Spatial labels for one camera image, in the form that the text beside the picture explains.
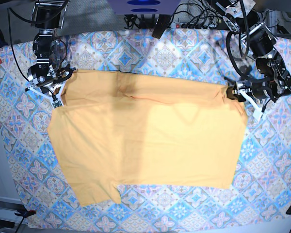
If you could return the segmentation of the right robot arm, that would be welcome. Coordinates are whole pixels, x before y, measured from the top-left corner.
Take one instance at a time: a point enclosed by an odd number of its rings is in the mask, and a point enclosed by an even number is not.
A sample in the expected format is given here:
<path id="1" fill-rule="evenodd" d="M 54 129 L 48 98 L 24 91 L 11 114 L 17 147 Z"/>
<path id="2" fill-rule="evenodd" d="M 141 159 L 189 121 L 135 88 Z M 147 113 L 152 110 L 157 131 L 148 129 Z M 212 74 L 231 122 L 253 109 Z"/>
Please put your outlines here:
<path id="1" fill-rule="evenodd" d="M 56 31 L 63 27 L 68 4 L 68 0 L 37 0 L 30 20 L 38 34 L 33 40 L 36 63 L 28 68 L 27 89 L 51 100 L 58 99 L 56 89 L 72 75 L 70 68 L 61 67 L 64 56 L 60 50 L 64 42 L 55 38 Z"/>

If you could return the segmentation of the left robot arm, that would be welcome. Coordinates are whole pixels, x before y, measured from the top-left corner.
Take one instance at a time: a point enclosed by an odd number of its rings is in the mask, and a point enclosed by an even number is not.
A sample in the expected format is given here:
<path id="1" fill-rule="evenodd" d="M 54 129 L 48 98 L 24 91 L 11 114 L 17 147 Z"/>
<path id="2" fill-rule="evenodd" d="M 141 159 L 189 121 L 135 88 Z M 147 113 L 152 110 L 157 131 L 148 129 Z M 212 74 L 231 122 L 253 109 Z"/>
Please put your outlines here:
<path id="1" fill-rule="evenodd" d="M 276 102 L 280 97 L 291 95 L 291 74 L 274 47 L 276 37 L 257 13 L 246 12 L 242 0 L 234 1 L 232 6 L 237 3 L 242 11 L 242 19 L 236 19 L 230 13 L 226 13 L 224 20 L 230 28 L 226 36 L 227 54 L 241 79 L 229 81 L 232 85 L 226 90 L 227 98 L 239 102 L 264 99 Z M 230 47 L 233 36 L 238 38 L 240 59 L 245 59 L 252 53 L 256 68 L 263 78 L 253 78 L 240 70 Z"/>

